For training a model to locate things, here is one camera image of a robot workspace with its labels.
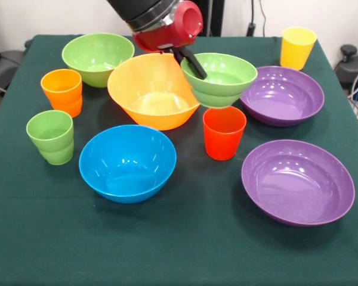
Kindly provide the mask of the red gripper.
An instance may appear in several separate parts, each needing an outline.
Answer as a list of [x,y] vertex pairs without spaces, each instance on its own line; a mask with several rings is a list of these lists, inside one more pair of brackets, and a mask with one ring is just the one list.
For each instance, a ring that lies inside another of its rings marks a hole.
[[144,51],[158,52],[169,48],[178,64],[186,60],[191,71],[199,79],[206,79],[207,73],[194,53],[182,46],[191,45],[203,29],[203,17],[198,6],[192,1],[175,1],[170,10],[153,26],[135,32],[135,43]]

